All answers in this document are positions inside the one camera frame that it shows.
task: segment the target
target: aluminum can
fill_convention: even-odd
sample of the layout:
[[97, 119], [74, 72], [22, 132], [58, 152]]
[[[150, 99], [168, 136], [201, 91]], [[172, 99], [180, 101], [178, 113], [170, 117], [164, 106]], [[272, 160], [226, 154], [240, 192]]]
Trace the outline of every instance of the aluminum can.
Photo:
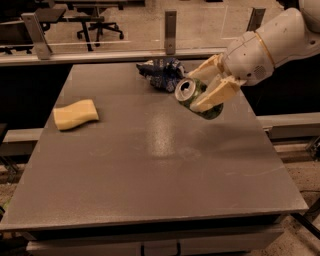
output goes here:
[[[181, 105], [192, 111], [190, 109], [191, 103], [194, 102], [202, 93], [204, 93], [206, 89], [207, 85], [201, 82], [199, 79], [184, 78], [177, 84], [175, 97]], [[222, 109], [223, 103], [204, 112], [192, 112], [205, 119], [211, 120], [218, 117], [221, 114]]]

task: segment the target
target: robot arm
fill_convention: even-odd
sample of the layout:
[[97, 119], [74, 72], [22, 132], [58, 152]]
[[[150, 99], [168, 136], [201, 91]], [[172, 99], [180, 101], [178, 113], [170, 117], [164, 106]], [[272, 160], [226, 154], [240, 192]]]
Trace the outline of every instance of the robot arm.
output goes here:
[[[233, 97], [242, 85], [256, 85], [270, 77], [275, 68], [288, 61], [319, 54], [320, 1], [300, 0], [300, 10], [287, 9], [255, 32], [244, 33], [226, 52], [212, 56], [190, 72], [190, 78], [207, 85], [190, 109], [207, 111]], [[182, 88], [177, 86], [178, 100], [179, 90]]]

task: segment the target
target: yellow sponge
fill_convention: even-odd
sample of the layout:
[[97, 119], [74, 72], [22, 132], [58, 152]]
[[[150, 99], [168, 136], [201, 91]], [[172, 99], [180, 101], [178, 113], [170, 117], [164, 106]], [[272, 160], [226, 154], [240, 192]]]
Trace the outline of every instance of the yellow sponge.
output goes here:
[[68, 130], [91, 120], [99, 120], [92, 100], [80, 100], [63, 108], [54, 108], [53, 118], [58, 130]]

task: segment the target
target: table surface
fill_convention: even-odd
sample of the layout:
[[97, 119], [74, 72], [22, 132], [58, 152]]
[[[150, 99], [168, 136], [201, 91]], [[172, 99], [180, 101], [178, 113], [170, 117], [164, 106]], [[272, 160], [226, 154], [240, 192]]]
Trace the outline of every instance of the table surface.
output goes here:
[[208, 121], [151, 87], [133, 63], [75, 65], [56, 106], [88, 98], [100, 121], [60, 132], [50, 116], [1, 230], [307, 209], [242, 94]]

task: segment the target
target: chair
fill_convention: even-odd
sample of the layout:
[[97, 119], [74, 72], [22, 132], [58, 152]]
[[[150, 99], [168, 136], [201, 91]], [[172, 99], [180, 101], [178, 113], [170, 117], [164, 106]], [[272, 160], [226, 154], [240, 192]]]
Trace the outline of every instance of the chair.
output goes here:
[[[7, 132], [8, 132], [8, 124], [0, 123], [0, 146]], [[11, 184], [14, 181], [14, 178], [19, 171], [19, 167], [11, 160], [10, 157], [5, 157], [1, 155], [0, 155], [0, 164], [2, 164], [7, 169], [9, 173], [7, 183]]]
[[[101, 7], [85, 7], [85, 8], [81, 8], [78, 7], [77, 11], [78, 12], [84, 12], [89, 16], [93, 16], [93, 17], [99, 17], [100, 13], [105, 11], [106, 8], [101, 8]], [[119, 38], [122, 40], [124, 38], [123, 32], [122, 30], [119, 29], [119, 26], [117, 25], [116, 22], [95, 22], [95, 23], [90, 23], [90, 26], [88, 28], [88, 30], [97, 30], [97, 34], [96, 34], [96, 43], [95, 45], [98, 47], [100, 46], [100, 36], [103, 35], [103, 29], [106, 30], [110, 30], [110, 31], [114, 31], [119, 33]], [[80, 30], [77, 32], [77, 37], [78, 39], [82, 38], [82, 34], [84, 33], [83, 30]]]
[[0, 52], [12, 54], [12, 50], [31, 54], [32, 39], [21, 19], [0, 23]]

